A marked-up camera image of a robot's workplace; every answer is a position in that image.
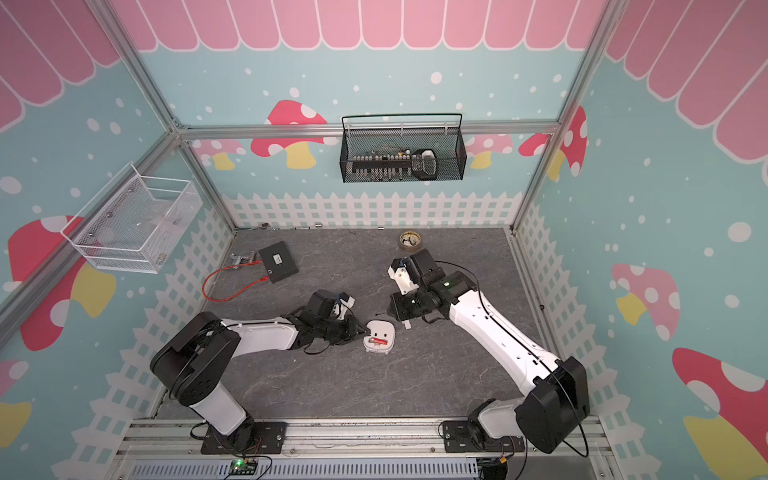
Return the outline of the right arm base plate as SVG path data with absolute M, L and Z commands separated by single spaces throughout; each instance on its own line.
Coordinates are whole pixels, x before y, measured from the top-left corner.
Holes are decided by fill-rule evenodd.
M 438 435 L 447 453 L 496 452 L 508 456 L 525 450 L 522 437 L 494 439 L 477 422 L 469 420 L 444 420 L 438 426 Z

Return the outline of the white alarm clock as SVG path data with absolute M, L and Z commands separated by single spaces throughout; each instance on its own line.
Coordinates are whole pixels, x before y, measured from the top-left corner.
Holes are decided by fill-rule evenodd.
M 367 335 L 363 338 L 363 346 L 369 353 L 388 354 L 394 347 L 396 330 L 395 326 L 385 320 L 370 320 L 366 324 Z M 369 339 L 377 337 L 389 341 L 388 345 L 375 345 L 369 343 Z

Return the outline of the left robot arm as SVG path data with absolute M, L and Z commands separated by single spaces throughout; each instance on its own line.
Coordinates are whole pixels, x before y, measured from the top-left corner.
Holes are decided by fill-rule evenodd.
M 348 308 L 326 315 L 300 307 L 270 320 L 224 320 L 210 311 L 190 320 L 150 361 L 176 401 L 230 443 L 255 436 L 252 416 L 222 384 L 232 359 L 263 351 L 303 349 L 320 339 L 344 345 L 370 333 Z

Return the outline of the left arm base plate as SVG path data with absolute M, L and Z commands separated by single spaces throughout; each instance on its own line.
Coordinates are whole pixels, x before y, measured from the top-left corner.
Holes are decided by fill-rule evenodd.
M 200 449 L 202 455 L 279 455 L 287 435 L 286 422 L 254 422 L 247 419 L 232 434 L 223 435 L 209 426 Z

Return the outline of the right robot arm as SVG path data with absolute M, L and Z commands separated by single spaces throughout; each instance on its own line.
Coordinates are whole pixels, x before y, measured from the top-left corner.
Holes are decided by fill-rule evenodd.
M 573 356 L 562 360 L 513 326 L 464 273 L 441 269 L 412 278 L 391 267 L 397 285 L 390 314 L 411 320 L 435 311 L 469 333 L 503 367 L 522 394 L 512 400 L 491 399 L 468 421 L 477 444 L 521 437 L 551 454 L 590 415 L 585 367 Z

